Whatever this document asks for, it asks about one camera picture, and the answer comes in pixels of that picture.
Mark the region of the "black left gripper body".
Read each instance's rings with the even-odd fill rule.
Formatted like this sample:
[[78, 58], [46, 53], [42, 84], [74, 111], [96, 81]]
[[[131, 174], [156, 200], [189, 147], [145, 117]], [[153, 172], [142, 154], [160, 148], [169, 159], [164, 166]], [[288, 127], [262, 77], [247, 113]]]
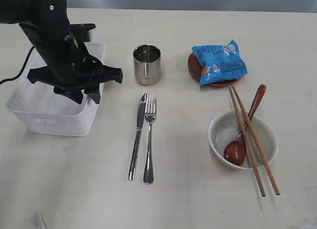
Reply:
[[123, 73], [120, 68], [105, 66], [101, 63], [46, 65], [30, 69], [27, 79], [33, 84], [41, 82], [62, 90], [74, 91], [87, 89], [108, 81], [121, 84]]

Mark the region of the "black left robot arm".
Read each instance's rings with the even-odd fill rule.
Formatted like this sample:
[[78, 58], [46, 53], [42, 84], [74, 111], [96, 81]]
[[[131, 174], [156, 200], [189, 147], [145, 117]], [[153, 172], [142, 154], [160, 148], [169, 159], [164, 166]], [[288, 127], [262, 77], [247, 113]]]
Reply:
[[94, 23], [71, 24], [66, 0], [0, 0], [0, 22], [18, 24], [46, 65], [30, 69], [27, 79], [53, 87], [56, 94], [81, 104], [86, 94], [96, 104], [100, 84], [122, 83], [120, 68], [106, 65], [86, 48]]

